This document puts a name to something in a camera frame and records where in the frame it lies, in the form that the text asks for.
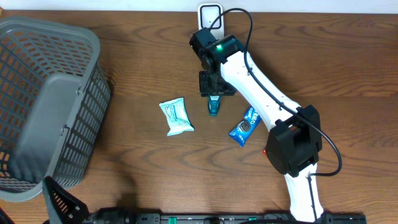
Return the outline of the blue liquid bottle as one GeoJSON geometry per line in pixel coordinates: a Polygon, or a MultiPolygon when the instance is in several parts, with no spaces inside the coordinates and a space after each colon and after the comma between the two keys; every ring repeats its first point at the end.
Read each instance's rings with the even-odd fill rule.
{"type": "Polygon", "coordinates": [[[208,112],[210,116],[217,116],[220,110],[221,96],[210,95],[208,97],[208,112]]]}

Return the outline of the mint green snack packet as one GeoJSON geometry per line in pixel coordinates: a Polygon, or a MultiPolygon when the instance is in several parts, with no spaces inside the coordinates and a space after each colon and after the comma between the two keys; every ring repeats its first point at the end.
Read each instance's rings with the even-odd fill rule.
{"type": "Polygon", "coordinates": [[[185,131],[194,131],[185,109],[184,98],[177,98],[159,104],[170,128],[168,136],[181,134],[185,131]]]}

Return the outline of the blue Oreo packet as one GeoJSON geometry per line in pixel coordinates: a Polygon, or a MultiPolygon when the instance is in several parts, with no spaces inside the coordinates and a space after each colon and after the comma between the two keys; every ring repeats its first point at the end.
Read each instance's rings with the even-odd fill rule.
{"type": "Polygon", "coordinates": [[[234,139],[240,147],[244,147],[246,141],[261,121],[262,119],[259,113],[253,107],[250,107],[246,111],[243,119],[229,132],[229,136],[234,139]]]}

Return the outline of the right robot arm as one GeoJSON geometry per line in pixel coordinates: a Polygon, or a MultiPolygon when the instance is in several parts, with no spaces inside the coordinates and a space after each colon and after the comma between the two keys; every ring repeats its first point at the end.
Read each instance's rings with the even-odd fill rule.
{"type": "Polygon", "coordinates": [[[205,70],[237,89],[258,112],[269,135],[266,156],[284,175],[290,212],[297,221],[315,222],[323,207],[313,176],[322,148],[320,116],[313,106],[302,108],[285,96],[258,68],[233,35],[216,40],[212,34],[192,37],[190,45],[205,70]]]}

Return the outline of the white barcode scanner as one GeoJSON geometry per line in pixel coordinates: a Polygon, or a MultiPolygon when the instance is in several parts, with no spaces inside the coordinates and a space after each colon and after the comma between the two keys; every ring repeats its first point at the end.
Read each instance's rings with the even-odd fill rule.
{"type": "MultiPolygon", "coordinates": [[[[198,29],[210,27],[215,19],[223,12],[222,5],[218,3],[203,3],[198,6],[198,29]]],[[[224,37],[224,19],[221,16],[213,25],[211,33],[216,39],[224,37]]]]}

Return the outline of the grey plastic basket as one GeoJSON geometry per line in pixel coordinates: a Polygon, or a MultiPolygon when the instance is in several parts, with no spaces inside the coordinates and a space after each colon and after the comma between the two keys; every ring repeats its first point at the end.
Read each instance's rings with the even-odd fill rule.
{"type": "Polygon", "coordinates": [[[28,17],[1,20],[1,198],[30,200],[50,176],[86,173],[111,91],[90,30],[28,17]]]}

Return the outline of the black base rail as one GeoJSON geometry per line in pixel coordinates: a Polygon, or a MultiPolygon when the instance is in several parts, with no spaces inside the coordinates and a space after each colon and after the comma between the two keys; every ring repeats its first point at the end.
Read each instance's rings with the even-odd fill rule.
{"type": "Polygon", "coordinates": [[[166,214],[137,213],[122,207],[102,208],[83,221],[89,224],[265,224],[298,223],[288,212],[219,213],[219,214],[166,214]]]}

